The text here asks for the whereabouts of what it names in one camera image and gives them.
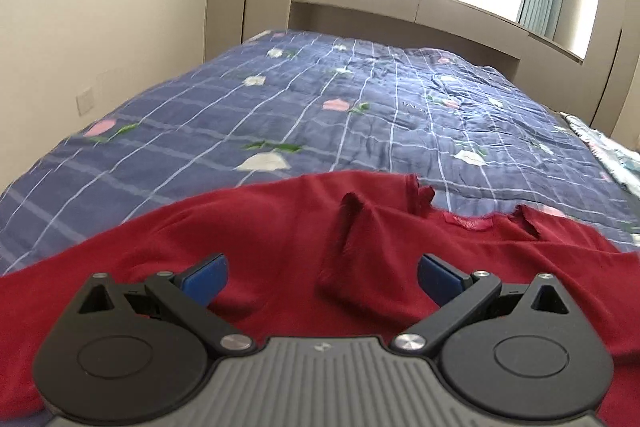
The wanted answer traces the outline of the dark red knit top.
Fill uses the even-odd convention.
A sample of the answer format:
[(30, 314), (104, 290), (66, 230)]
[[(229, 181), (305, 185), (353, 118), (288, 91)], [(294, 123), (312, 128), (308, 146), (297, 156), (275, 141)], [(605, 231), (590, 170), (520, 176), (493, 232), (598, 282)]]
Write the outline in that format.
[(435, 305), (416, 281), (421, 256), (506, 283), (559, 277), (610, 351), (600, 414), (639, 421), (639, 257), (553, 209), (460, 217), (415, 176), (345, 171), (198, 195), (154, 210), (1, 280), (1, 416), (39, 412), (32, 360), (96, 272), (138, 283), (212, 254), (230, 279), (213, 311), (256, 339), (393, 337)]

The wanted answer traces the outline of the light blue patterned cloth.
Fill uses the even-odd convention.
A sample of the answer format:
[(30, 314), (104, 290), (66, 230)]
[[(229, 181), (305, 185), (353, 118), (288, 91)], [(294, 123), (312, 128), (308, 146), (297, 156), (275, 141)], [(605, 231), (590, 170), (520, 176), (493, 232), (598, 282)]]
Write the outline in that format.
[(562, 113), (561, 116), (600, 161), (606, 172), (630, 194), (639, 197), (639, 154), (613, 141), (601, 131), (590, 128), (574, 115)]

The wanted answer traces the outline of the blue plaid floral quilt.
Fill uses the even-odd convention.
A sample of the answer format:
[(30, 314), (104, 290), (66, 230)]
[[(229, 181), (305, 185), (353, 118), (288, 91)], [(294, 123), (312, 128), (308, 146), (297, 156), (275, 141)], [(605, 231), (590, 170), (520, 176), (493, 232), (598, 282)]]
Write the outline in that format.
[(223, 187), (360, 169), (413, 173), (461, 216), (517, 205), (639, 246), (639, 203), (564, 119), (498, 70), (439, 49), (265, 31), (135, 95), (1, 196), (12, 273)]

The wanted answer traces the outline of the right beige wardrobe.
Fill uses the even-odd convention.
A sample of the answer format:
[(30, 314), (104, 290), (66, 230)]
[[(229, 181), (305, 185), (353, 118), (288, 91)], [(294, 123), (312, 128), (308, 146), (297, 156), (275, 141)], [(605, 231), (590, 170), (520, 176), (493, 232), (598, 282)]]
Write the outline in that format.
[(613, 132), (639, 58), (639, 0), (599, 0), (582, 64), (585, 87), (578, 115), (606, 134)]

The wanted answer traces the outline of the beige window bench cabinet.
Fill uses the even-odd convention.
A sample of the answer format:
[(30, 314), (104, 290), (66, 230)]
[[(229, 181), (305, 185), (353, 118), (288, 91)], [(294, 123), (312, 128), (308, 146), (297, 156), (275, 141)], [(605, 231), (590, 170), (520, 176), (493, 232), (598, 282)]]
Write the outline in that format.
[(514, 80), (536, 42), (554, 57), (584, 61), (553, 41), (503, 17), (456, 0), (291, 0), (292, 29), (396, 46), (437, 48), (498, 69)]

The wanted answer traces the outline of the white wall socket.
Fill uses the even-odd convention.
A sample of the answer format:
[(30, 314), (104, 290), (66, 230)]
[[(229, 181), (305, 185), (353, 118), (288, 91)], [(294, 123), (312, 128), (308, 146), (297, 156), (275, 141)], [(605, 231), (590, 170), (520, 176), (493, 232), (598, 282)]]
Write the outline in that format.
[(94, 93), (92, 88), (87, 88), (76, 95), (76, 107), (79, 116), (90, 113), (94, 107)]

